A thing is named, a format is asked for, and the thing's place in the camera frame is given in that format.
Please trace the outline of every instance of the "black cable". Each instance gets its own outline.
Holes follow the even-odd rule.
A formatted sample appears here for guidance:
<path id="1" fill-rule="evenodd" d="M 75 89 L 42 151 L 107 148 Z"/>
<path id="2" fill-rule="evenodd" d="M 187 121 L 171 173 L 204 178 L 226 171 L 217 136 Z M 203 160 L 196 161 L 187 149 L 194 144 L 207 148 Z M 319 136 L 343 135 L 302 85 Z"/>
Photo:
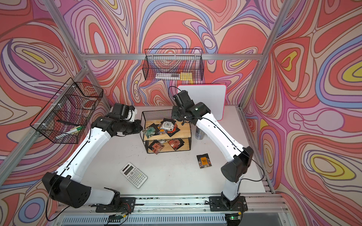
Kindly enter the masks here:
<path id="1" fill-rule="evenodd" d="M 139 132 L 139 137 L 140 137 L 141 140 L 143 141 L 143 138 L 142 138 L 142 136 L 141 136 L 141 131 Z"/>
<path id="2" fill-rule="evenodd" d="M 168 95 L 171 97 L 171 99 L 172 99 L 172 96 L 170 95 L 170 94 L 171 94 L 171 93 L 170 93 L 170 88 L 171 88 L 171 87 L 175 87 L 176 89 L 178 89 L 179 91 L 182 92 L 182 90 L 179 89 L 179 88 L 177 88 L 176 86 L 170 86 L 170 87 L 168 88 Z"/>
<path id="3" fill-rule="evenodd" d="M 119 211 L 119 209 L 121 208 L 121 207 L 123 207 L 126 211 L 127 211 L 127 218 L 126 218 L 126 220 L 124 220 L 122 223 L 120 223 L 118 226 L 120 226 L 121 224 L 123 224 L 123 223 L 125 223 L 127 220 L 128 220 L 128 215 L 130 214 L 130 212 L 128 212 L 128 209 L 126 209 L 124 206 L 120 206 L 118 209 L 117 209 L 117 211 L 116 212 L 118 212 Z M 107 220 L 107 224 L 106 225 L 108 225 L 111 221 L 113 221 L 113 220 Z"/>
<path id="4" fill-rule="evenodd" d="M 211 205 L 211 204 L 213 204 L 213 205 L 216 206 L 216 207 L 221 208 L 219 205 L 216 205 L 216 204 L 213 203 L 213 202 L 205 201 L 205 205 Z"/>
<path id="5" fill-rule="evenodd" d="M 125 223 L 128 220 L 128 216 L 130 215 L 130 213 L 128 212 L 128 209 L 126 209 L 124 206 L 122 206 L 126 211 L 127 211 L 127 218 L 125 219 L 125 221 L 123 221 L 122 223 L 120 223 L 118 226 L 120 226 L 121 224 Z"/>
<path id="6" fill-rule="evenodd" d="M 207 118 L 203 118 L 203 117 L 190 117 L 190 118 L 207 119 Z M 232 145 L 234 145 L 234 147 L 235 147 L 238 151 L 240 151 L 239 148 L 229 139 L 229 137 L 228 137 L 213 121 L 211 121 L 210 119 L 207 119 L 207 120 L 209 120 L 209 121 L 214 125 L 214 127 L 218 128 L 218 129 L 225 135 L 225 137 L 232 143 Z M 251 180 L 251 181 L 254 181 L 254 182 L 262 181 L 262 180 L 264 179 L 264 177 L 265 177 L 265 171 L 264 171 L 263 167 L 261 167 L 261 166 L 259 165 L 259 163 L 257 163 L 253 158 L 250 158 L 248 155 L 246 155 L 246 154 L 243 153 L 242 151 L 240 151 L 240 153 L 242 153 L 243 155 L 245 155 L 246 157 L 248 157 L 249 159 L 251 159 L 253 162 L 255 162 L 255 164 L 258 165 L 258 166 L 261 168 L 261 170 L 263 171 L 263 177 L 262 177 L 260 180 L 251 180 L 251 179 L 247 179 L 247 178 L 242 178 L 240 181 L 242 181 L 242 180 Z"/>
<path id="7" fill-rule="evenodd" d="M 51 185 L 51 187 L 50 187 L 50 192 L 49 192 L 49 194 L 48 194 L 48 198 L 47 198 L 47 200 L 46 200 L 46 206 L 45 206 L 45 218 L 47 219 L 47 221 L 53 221 L 53 220 L 55 220 L 64 210 L 66 210 L 69 206 L 67 206 L 65 209 L 63 209 L 56 217 L 54 217 L 53 219 L 49 219 L 49 217 L 48 217 L 48 204 L 49 204 L 49 197 L 50 197 L 50 193 L 51 193 L 51 189 L 53 188 L 53 186 L 55 185 L 55 182 L 58 180 L 58 178 L 56 178 L 55 179 L 55 181 L 54 181 L 54 183 Z"/>
<path id="8" fill-rule="evenodd" d="M 242 208 L 242 212 L 241 212 L 241 218 L 240 218 L 240 222 L 241 220 L 243 219 L 243 216 L 244 216 L 244 205 L 241 205 L 241 208 Z"/>
<path id="9" fill-rule="evenodd" d="M 133 116 L 133 111 L 131 110 L 131 117 L 130 117 L 129 119 L 127 119 L 127 120 L 123 119 L 123 121 L 129 121 L 129 120 L 131 120 L 132 116 Z"/>
<path id="10" fill-rule="evenodd" d="M 92 133 L 92 126 L 90 126 L 90 130 L 89 130 L 89 137 L 88 139 L 91 138 L 91 133 Z M 68 166 L 70 165 L 70 163 L 75 159 L 75 157 L 78 155 L 78 153 L 83 149 L 83 147 L 88 143 L 89 141 L 86 141 L 83 146 L 80 148 L 80 150 L 77 152 L 77 154 L 75 154 L 75 156 L 72 158 L 72 160 L 68 163 L 68 165 L 66 166 L 66 168 L 63 170 L 63 172 L 59 175 L 59 177 L 57 177 L 54 181 L 54 183 L 52 184 L 52 186 L 50 187 L 50 190 L 49 190 L 49 194 L 48 194 L 48 198 L 46 200 L 46 206 L 45 206 L 45 218 L 47 219 L 47 221 L 53 221 L 55 220 L 59 215 L 61 215 L 61 213 L 66 210 L 69 206 L 65 207 L 65 209 L 63 209 L 56 217 L 54 217 L 53 219 L 49 219 L 48 217 L 48 204 L 49 204 L 49 197 L 50 197 L 50 193 L 51 193 L 51 190 L 53 188 L 53 186 L 55 185 L 56 181 L 60 178 L 60 176 L 67 170 Z"/>
<path id="11" fill-rule="evenodd" d="M 181 89 L 179 89 L 178 87 L 176 87 L 176 86 L 170 86 L 169 88 L 168 88 L 168 91 L 170 92 L 170 88 L 171 87 L 174 87 L 174 88 L 176 88 L 176 89 L 178 89 L 179 91 L 181 91 L 182 92 L 182 90 Z"/>

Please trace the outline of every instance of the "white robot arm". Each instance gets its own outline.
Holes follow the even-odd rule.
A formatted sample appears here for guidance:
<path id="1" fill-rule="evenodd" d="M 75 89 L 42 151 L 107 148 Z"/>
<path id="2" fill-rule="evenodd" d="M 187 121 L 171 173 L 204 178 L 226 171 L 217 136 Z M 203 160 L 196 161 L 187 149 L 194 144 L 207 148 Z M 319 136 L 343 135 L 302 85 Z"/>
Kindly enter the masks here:
<path id="1" fill-rule="evenodd" d="M 176 94 L 174 99 L 177 106 L 173 107 L 172 118 L 197 125 L 211 138 L 227 160 L 221 168 L 226 178 L 222 198 L 225 200 L 223 202 L 225 207 L 232 206 L 233 201 L 237 200 L 240 179 L 250 166 L 253 150 L 250 147 L 245 148 L 232 138 L 211 111 L 203 103 L 195 105 L 186 91 Z M 136 113 L 136 109 L 132 106 L 116 104 L 110 114 L 97 118 L 84 141 L 69 159 L 56 172 L 48 172 L 43 177 L 42 181 L 53 200 L 74 208 L 102 204 L 114 205 L 115 209 L 118 209 L 119 192 L 112 189 L 91 188 L 80 182 L 93 158 L 112 136 L 117 136 L 117 132 L 133 134 L 142 130 L 140 120 L 134 120 Z"/>

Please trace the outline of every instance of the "wall-mounted wire basket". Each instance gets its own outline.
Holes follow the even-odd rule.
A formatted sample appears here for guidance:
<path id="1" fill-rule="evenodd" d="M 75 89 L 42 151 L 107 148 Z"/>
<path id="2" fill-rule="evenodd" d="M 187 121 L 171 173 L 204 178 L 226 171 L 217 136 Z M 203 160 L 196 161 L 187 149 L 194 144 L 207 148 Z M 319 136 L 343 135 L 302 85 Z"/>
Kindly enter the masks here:
<path id="1" fill-rule="evenodd" d="M 51 103 L 62 91 L 65 93 L 60 100 Z M 53 143 L 77 144 L 102 97 L 102 88 L 87 82 L 74 82 L 70 78 L 42 108 L 30 126 Z M 45 119 L 34 123 L 49 107 L 51 110 Z"/>
<path id="2" fill-rule="evenodd" d="M 145 80 L 202 81 L 202 49 L 145 49 Z"/>

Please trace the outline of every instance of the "black wire basket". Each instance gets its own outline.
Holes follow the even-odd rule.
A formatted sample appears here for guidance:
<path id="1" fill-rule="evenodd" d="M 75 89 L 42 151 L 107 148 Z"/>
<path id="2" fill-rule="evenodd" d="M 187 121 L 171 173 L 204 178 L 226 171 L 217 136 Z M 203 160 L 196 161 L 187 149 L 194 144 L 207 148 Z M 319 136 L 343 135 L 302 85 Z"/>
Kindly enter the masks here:
<path id="1" fill-rule="evenodd" d="M 87 82 L 74 82 L 72 78 L 70 79 L 64 83 L 30 124 L 53 143 L 77 144 L 103 97 L 102 88 Z M 65 93 L 60 100 L 51 103 L 61 91 Z M 49 107 L 51 110 L 45 119 L 40 123 L 34 123 L 40 113 L 44 113 L 44 109 Z"/>
<path id="2" fill-rule="evenodd" d="M 150 126 L 151 123 L 159 124 L 163 119 L 172 119 L 172 109 L 169 110 L 156 110 L 156 111 L 143 111 L 142 117 L 141 117 L 141 124 L 143 128 L 147 128 Z M 181 122 L 176 122 L 178 124 L 178 128 L 180 131 L 187 131 L 186 133 L 176 133 L 172 136 L 169 135 L 154 135 L 150 138 L 147 138 L 143 131 L 140 132 L 142 142 L 144 143 L 144 147 L 146 149 L 147 153 L 153 153 L 153 151 L 149 148 L 149 145 L 153 141 L 157 140 L 165 140 L 169 141 L 172 139 L 181 139 L 184 142 L 184 145 L 177 150 L 173 150 L 171 146 L 167 143 L 164 143 L 165 147 L 161 150 L 162 152 L 173 152 L 173 151 L 189 151 L 191 150 L 191 142 L 192 142 L 192 132 L 191 132 L 191 126 L 189 123 L 184 123 L 184 125 L 181 124 Z"/>
<path id="3" fill-rule="evenodd" d="M 202 49 L 145 49 L 145 80 L 202 81 Z"/>

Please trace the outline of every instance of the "metal frame bar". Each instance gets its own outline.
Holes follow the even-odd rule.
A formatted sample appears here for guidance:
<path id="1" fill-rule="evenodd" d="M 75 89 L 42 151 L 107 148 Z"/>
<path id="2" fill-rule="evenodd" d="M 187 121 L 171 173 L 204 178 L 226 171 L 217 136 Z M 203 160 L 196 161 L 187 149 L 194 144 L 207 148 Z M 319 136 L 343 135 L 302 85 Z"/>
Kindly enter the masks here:
<path id="1" fill-rule="evenodd" d="M 280 11 L 278 13 L 277 19 L 275 20 L 275 23 L 273 25 L 273 28 L 271 29 L 270 35 L 268 39 L 266 40 L 263 52 L 262 52 L 262 58 L 259 61 L 259 63 L 256 65 L 254 69 L 254 73 L 251 75 L 250 81 L 245 89 L 245 92 L 241 98 L 239 107 L 242 107 L 245 104 L 246 97 L 249 96 L 250 92 L 253 90 L 253 87 L 262 72 L 263 66 L 266 63 L 266 60 L 268 59 L 268 55 L 273 47 L 273 44 L 275 40 L 278 37 L 279 31 L 283 26 L 283 23 L 288 15 L 288 12 L 292 5 L 294 4 L 295 0 L 285 0 L 282 7 L 280 8 Z"/>
<path id="2" fill-rule="evenodd" d="M 239 119 L 240 119 L 240 122 L 243 126 L 243 129 L 244 129 L 244 132 L 245 132 L 245 135 L 247 136 L 247 139 L 249 141 L 249 145 L 250 147 L 254 150 L 254 157 L 255 157 L 255 161 L 257 161 L 262 167 L 263 167 L 263 170 L 265 172 L 265 178 L 266 178 L 266 181 L 268 182 L 268 185 L 269 185 L 269 188 L 270 188 L 270 192 L 272 194 L 275 193 L 275 190 L 274 190 L 274 187 L 273 187 L 273 184 L 269 178 L 269 175 L 266 171 L 266 168 L 265 168 L 265 165 L 264 165 L 264 162 L 262 162 L 261 160 L 261 156 L 260 156 L 260 152 L 259 152 L 259 148 L 258 148 L 258 145 L 255 144 L 255 140 L 253 138 L 253 135 L 249 129 L 249 126 L 247 124 L 247 119 L 245 118 L 245 114 L 243 112 L 242 109 L 239 109 L 237 111 L 238 115 L 239 115 Z"/>
<path id="3" fill-rule="evenodd" d="M 127 195 L 122 197 L 135 197 L 135 214 L 169 214 L 169 213 L 211 213 L 210 206 L 205 205 L 209 196 L 218 194 L 198 195 Z M 289 213 L 285 199 L 281 194 L 267 193 L 242 193 L 248 203 L 250 213 Z M 57 212 L 64 209 L 66 205 L 60 204 Z M 96 213 L 95 207 L 81 206 L 80 208 L 68 208 L 64 215 L 73 214 L 104 214 Z"/>
<path id="4" fill-rule="evenodd" d="M 87 73 L 88 69 L 83 68 L 78 72 L 78 74 L 74 77 L 73 80 L 76 82 L 82 81 Z M 58 95 L 58 97 L 55 99 L 55 101 L 52 104 L 56 105 L 69 88 L 70 86 L 66 87 Z M 46 112 L 41 117 L 39 117 L 37 123 L 43 121 L 48 116 L 48 114 L 51 112 L 52 109 L 53 109 L 52 107 L 48 108 Z M 40 133 L 38 131 L 30 127 L 30 130 L 25 135 L 25 137 L 16 145 L 16 147 L 11 151 L 11 153 L 8 156 L 6 156 L 3 163 L 0 165 L 0 186 L 6 181 L 11 172 L 19 164 L 21 159 L 25 156 L 28 150 L 36 142 L 39 135 Z"/>
<path id="5" fill-rule="evenodd" d="M 81 54 L 83 60 L 144 60 L 146 54 Z M 203 60 L 261 60 L 262 54 L 202 54 Z"/>
<path id="6" fill-rule="evenodd" d="M 54 0 L 43 0 L 43 2 L 44 2 L 44 5 L 48 8 L 49 13 L 50 13 L 51 17 L 53 18 L 54 22 L 56 23 L 56 25 L 58 26 L 60 32 L 62 33 L 62 36 L 68 42 L 73 54 L 79 61 L 80 65 L 83 68 L 88 69 L 88 71 L 89 71 L 88 78 L 89 78 L 90 82 L 95 86 L 101 87 L 97 78 L 93 74 L 92 70 L 89 69 L 88 64 L 84 61 L 84 59 L 81 55 L 80 48 L 78 47 L 77 42 L 75 41 L 74 37 L 72 36 L 72 33 L 71 33 L 66 21 L 64 20 L 61 12 L 59 11 L 58 7 L 55 5 Z M 106 108 L 108 108 L 108 110 L 110 110 L 110 105 L 109 105 L 108 99 L 106 98 L 105 95 L 103 96 L 103 102 L 104 102 Z"/>

